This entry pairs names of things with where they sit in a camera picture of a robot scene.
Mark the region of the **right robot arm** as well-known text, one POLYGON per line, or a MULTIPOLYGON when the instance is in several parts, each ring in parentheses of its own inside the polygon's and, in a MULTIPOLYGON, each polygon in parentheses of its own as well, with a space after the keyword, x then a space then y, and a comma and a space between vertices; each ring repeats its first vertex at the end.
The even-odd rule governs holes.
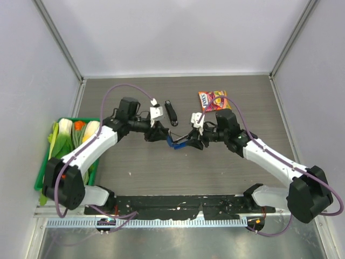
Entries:
POLYGON ((216 112, 216 120, 215 124, 208 124, 201 113, 193 113, 193 129, 188 135, 187 145, 203 149, 211 142, 222 142, 228 150, 254 162, 284 185, 282 188, 255 186, 252 194, 243 200, 246 211, 256 213, 264 206, 274 207, 288 210, 300 222, 309 223, 333 203, 321 168, 307 168, 268 147, 240 127, 231 109, 216 112))

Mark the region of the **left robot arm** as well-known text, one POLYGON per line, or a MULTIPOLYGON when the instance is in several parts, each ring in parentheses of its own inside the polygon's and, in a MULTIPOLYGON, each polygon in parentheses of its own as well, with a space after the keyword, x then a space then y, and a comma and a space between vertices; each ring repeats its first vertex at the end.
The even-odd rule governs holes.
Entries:
POLYGON ((147 117, 143 118, 138 114, 138 100, 122 98, 119 107, 103 120, 85 143, 60 159, 51 158, 48 161, 43 194, 57 206, 68 210, 81 205, 96 205, 102 215, 111 214, 115 208, 114 193, 104 187, 85 185, 83 177, 106 150, 130 132, 143 133, 147 142, 167 140, 169 129, 160 122, 163 107, 154 100, 151 104, 147 117))

